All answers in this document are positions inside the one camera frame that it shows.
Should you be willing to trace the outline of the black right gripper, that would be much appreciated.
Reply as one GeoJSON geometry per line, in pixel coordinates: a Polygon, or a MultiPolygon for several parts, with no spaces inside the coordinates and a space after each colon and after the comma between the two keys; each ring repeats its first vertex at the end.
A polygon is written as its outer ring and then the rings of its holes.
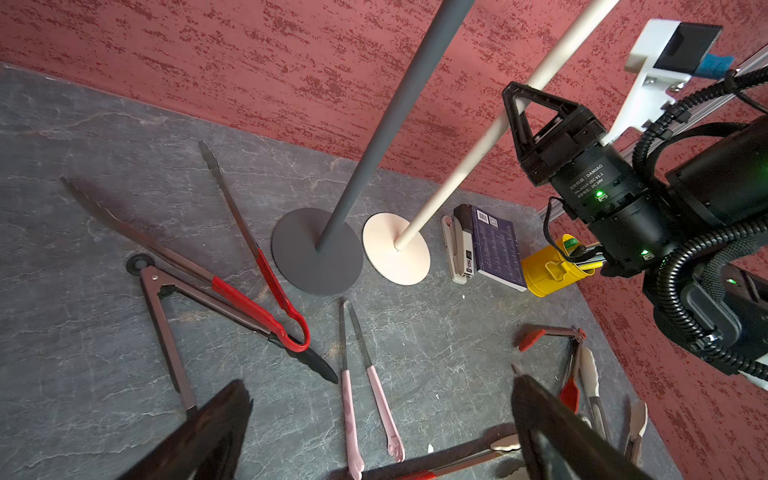
{"type": "Polygon", "coordinates": [[[657,267],[681,243],[673,213],[610,145],[585,106],[516,82],[502,92],[517,159],[536,185],[551,185],[563,208],[598,240],[608,275],[657,267]]]}

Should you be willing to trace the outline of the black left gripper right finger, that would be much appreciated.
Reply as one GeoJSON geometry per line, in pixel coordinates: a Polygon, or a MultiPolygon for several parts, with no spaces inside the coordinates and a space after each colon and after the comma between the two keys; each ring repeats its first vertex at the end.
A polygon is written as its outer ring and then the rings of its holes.
{"type": "Polygon", "coordinates": [[[533,377],[513,363],[511,407],[530,479],[647,479],[533,377]]]}

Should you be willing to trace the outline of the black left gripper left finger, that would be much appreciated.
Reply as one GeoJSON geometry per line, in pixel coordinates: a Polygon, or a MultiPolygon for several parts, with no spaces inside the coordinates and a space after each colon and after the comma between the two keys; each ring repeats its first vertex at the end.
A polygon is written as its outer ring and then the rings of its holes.
{"type": "Polygon", "coordinates": [[[233,479],[252,412],[245,384],[233,380],[123,479],[233,479]]]}

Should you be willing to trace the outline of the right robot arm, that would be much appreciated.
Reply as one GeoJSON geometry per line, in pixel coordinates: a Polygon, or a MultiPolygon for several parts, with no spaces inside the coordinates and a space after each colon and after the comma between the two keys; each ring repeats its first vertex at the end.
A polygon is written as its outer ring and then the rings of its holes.
{"type": "Polygon", "coordinates": [[[728,375],[767,385],[767,282],[735,266],[767,244],[767,119],[713,122],[684,132],[713,144],[655,174],[671,125],[726,95],[748,100],[765,69],[729,71],[719,82],[665,106],[625,160],[599,143],[603,125],[585,106],[521,83],[502,93],[517,159],[536,185],[596,239],[572,263],[602,260],[606,277],[642,275],[658,328],[728,375]]]}

